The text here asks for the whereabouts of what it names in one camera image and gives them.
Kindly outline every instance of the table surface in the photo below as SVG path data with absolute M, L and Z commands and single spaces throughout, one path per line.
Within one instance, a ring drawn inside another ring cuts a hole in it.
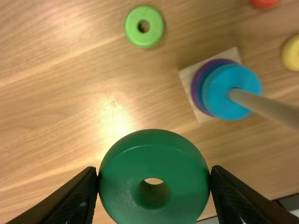
M 126 14 L 150 4 L 166 22 L 161 44 L 125 37 Z M 279 59 L 299 32 L 299 1 L 269 11 L 240 0 L 2 0 L 0 2 L 0 223 L 51 194 L 140 129 L 193 142 L 269 199 L 299 192 L 298 133 L 252 114 L 198 123 L 178 71 L 238 47 L 264 94 L 299 106 L 299 74 Z M 210 200 L 200 218 L 215 215 Z M 98 200 L 95 223 L 114 223 Z

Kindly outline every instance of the ring stacking toy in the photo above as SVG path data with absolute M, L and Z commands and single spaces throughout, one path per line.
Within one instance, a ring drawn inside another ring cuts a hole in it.
M 208 63 L 204 64 L 195 74 L 192 85 L 191 85 L 191 96 L 194 101 L 194 104 L 205 114 L 213 116 L 210 112 L 203 106 L 202 99 L 199 98 L 199 90 L 202 88 L 202 84 L 204 83 L 207 75 L 215 70 L 216 68 L 229 64 L 235 63 L 232 60 L 228 59 L 215 59 L 209 61 Z
M 221 119 L 238 120 L 248 116 L 251 110 L 229 99 L 228 93 L 234 88 L 262 94 L 262 86 L 252 71 L 233 61 L 216 59 L 197 71 L 191 92 L 195 105 L 203 113 Z
M 158 185 L 145 182 L 157 178 Z M 149 129 L 116 142 L 99 174 L 100 198 L 118 224 L 192 224 L 210 194 L 199 150 L 182 136 Z
M 142 32 L 141 23 L 147 22 L 149 30 Z M 159 43 L 164 34 L 162 15 L 153 7 L 138 6 L 126 17 L 125 33 L 127 38 L 140 48 L 151 48 Z

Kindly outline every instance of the stacked rings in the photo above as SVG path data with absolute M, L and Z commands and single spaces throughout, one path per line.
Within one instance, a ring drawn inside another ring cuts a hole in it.
M 203 65 L 195 74 L 191 95 L 194 104 L 203 113 L 226 120 L 239 120 L 251 111 L 228 98 L 233 88 L 262 94 L 261 83 L 251 70 L 227 59 L 216 59 Z

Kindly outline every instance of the ring hole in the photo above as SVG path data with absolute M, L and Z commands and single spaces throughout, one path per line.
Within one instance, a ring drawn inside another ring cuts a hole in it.
M 167 202 L 169 187 L 163 180 L 148 178 L 140 183 L 139 196 L 143 206 L 151 209 L 158 208 Z
M 157 185 L 164 183 L 164 181 L 157 179 L 157 178 L 148 178 L 144 180 L 146 183 L 152 184 L 152 185 Z
M 147 22 L 146 20 L 141 20 L 139 23 L 138 23 L 138 30 L 141 32 L 141 33 L 147 33 L 149 30 L 150 30 L 150 23 Z

